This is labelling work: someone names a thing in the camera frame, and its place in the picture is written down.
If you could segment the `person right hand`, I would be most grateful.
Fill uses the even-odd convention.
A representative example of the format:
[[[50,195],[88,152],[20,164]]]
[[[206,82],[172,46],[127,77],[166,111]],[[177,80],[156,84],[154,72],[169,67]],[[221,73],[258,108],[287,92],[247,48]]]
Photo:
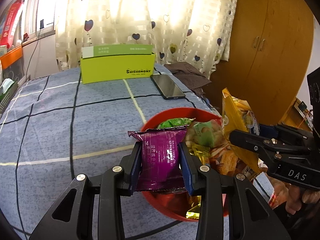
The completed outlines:
[[[287,213],[294,215],[302,208],[302,204],[312,205],[307,218],[311,218],[319,213],[319,191],[304,190],[295,185],[290,185],[285,210]]]

